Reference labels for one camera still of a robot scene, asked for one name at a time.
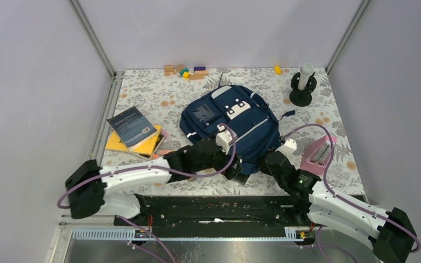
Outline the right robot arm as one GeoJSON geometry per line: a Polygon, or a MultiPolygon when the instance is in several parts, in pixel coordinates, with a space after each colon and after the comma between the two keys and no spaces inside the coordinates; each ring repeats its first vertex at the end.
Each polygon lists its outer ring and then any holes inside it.
{"type": "Polygon", "coordinates": [[[279,151],[259,160],[260,170],[272,176],[288,194],[292,217],[301,226],[312,222],[337,230],[371,249],[382,262],[406,262],[420,249],[407,214],[367,204],[341,192],[334,192],[318,175],[295,168],[279,151]]]}

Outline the black notebook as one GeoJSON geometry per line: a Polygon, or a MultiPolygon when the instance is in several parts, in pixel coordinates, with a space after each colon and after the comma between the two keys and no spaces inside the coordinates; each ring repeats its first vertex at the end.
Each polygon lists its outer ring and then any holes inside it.
{"type": "Polygon", "coordinates": [[[230,172],[230,171],[226,171],[224,173],[224,176],[231,181],[237,182],[240,185],[244,185],[248,179],[249,179],[249,175],[246,174],[242,174],[242,173],[237,173],[237,172],[230,172]]]}

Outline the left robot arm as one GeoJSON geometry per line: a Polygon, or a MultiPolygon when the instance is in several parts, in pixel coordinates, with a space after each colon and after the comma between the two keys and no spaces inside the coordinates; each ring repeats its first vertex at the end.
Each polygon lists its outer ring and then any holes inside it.
{"type": "Polygon", "coordinates": [[[58,201],[58,207],[69,210],[71,218],[76,220],[94,215],[119,215],[142,225],[148,218],[147,209],[138,196],[128,197],[122,191],[139,185],[202,178],[202,171],[207,169],[215,170],[209,176],[222,174],[232,179],[242,171],[241,163],[234,147],[225,150],[211,139],[143,163],[101,167],[91,159],[65,181],[66,193],[58,201]]]}

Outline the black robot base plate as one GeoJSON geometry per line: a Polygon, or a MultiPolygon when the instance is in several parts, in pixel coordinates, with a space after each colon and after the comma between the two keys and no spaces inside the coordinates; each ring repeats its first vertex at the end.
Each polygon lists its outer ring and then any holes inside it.
{"type": "Polygon", "coordinates": [[[159,238],[282,238],[311,221],[288,196],[145,196],[130,221],[159,238]]]}

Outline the navy blue student backpack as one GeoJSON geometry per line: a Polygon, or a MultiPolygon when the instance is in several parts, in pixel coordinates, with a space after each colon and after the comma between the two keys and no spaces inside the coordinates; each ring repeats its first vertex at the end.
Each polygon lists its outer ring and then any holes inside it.
{"type": "Polygon", "coordinates": [[[221,123],[236,133],[244,175],[259,172],[262,157],[281,146],[277,117],[259,94],[244,86],[222,85],[193,101],[181,113],[179,127],[196,143],[216,134],[221,123]]]}

